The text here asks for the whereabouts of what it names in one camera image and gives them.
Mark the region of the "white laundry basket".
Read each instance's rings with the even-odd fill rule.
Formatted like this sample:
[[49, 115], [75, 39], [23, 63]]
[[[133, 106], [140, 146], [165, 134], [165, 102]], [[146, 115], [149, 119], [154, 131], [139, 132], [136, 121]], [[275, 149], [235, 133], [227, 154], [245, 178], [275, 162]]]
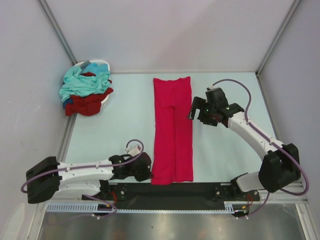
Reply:
[[[105, 66], [106, 69], [107, 69], [108, 71], [110, 71], [110, 64], [109, 64], [107, 61], [105, 61], [105, 60], [97, 59], [97, 60], [90, 60], [90, 62], [93, 63], [93, 64], [96, 64], [96, 65], [98, 65], [98, 66]], [[78, 63], [76, 63], [74, 66], [82, 66], [84, 63], [85, 63], [85, 61], [78, 62]], [[101, 110], [107, 107], [109, 97], [110, 97], [110, 96], [107, 95], [107, 96], [101, 101], [101, 107], [100, 107]]]

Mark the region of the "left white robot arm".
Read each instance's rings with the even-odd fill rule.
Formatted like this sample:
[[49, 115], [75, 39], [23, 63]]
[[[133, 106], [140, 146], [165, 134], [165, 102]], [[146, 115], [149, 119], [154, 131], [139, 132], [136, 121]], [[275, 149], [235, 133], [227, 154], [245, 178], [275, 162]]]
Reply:
[[110, 180], [134, 177], [143, 182], [152, 177], [151, 158], [139, 145], [126, 149], [122, 155], [90, 163], [65, 163], [49, 156], [29, 169], [21, 191], [29, 204], [54, 198], [105, 200], [110, 196]]

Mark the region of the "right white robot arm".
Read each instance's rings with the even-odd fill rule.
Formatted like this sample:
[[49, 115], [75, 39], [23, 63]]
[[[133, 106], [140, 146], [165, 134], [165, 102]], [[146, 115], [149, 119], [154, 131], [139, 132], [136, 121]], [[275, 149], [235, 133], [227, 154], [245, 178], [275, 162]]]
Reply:
[[238, 134], [262, 160], [259, 171], [231, 180], [230, 194], [235, 200], [242, 201], [253, 190], [274, 193], [300, 179], [299, 151], [294, 144], [284, 144], [267, 135], [239, 104], [228, 103], [221, 88], [208, 88], [205, 95], [205, 98], [193, 98], [188, 119], [198, 119], [214, 127], [223, 124]]

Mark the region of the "pink red t shirt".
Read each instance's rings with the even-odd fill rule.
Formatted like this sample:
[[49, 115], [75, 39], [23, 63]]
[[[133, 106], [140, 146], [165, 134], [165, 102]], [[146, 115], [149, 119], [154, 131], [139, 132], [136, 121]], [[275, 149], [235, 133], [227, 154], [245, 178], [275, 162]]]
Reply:
[[155, 138], [153, 185], [192, 182], [193, 123], [191, 78], [154, 78]]

